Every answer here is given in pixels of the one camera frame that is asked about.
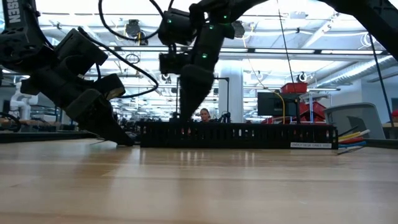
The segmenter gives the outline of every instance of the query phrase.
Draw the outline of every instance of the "woman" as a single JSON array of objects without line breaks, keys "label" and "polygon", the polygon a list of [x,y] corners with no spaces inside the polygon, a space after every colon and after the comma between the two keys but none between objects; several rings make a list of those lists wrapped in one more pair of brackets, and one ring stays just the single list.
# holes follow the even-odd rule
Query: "woman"
[{"label": "woman", "polygon": [[201,122],[209,122],[211,119],[209,110],[206,108],[203,108],[202,110],[200,110],[200,118],[201,118]]}]

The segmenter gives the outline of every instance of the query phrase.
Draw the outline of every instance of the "computer monitor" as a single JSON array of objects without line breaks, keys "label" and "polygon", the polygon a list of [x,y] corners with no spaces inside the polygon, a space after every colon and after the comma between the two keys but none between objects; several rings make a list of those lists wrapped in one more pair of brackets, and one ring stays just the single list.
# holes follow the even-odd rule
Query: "computer monitor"
[{"label": "computer monitor", "polygon": [[[285,101],[285,116],[297,115],[297,104],[295,100],[299,97],[295,93],[280,93]],[[258,116],[283,116],[283,103],[275,93],[257,93],[257,115]]]}]

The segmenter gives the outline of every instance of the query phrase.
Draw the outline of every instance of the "ductwork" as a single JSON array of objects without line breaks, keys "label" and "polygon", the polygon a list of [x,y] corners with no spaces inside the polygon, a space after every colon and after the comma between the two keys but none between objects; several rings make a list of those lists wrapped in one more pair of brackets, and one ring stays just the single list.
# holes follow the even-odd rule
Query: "ductwork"
[{"label": "ductwork", "polygon": [[[379,59],[378,62],[380,70],[398,65],[397,60],[391,55]],[[334,74],[328,75],[326,78],[331,78],[329,78],[327,81],[317,83],[314,87],[324,88],[331,85],[338,86],[371,75],[375,72],[377,72],[377,66],[374,60],[370,62],[358,62]]]}]

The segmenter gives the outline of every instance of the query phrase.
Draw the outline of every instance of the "wooden table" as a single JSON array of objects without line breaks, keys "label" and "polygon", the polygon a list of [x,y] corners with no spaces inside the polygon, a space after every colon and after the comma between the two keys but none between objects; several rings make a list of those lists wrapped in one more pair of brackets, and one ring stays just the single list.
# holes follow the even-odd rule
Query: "wooden table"
[{"label": "wooden table", "polygon": [[0,223],[396,224],[398,151],[0,145]]}]

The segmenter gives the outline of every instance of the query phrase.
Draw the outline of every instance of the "white label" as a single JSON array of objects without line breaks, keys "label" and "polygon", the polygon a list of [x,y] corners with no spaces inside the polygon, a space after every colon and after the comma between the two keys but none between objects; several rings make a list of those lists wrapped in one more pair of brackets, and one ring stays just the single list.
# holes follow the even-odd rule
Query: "white label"
[{"label": "white label", "polygon": [[303,149],[331,149],[331,143],[291,142],[290,147],[303,148]]}]

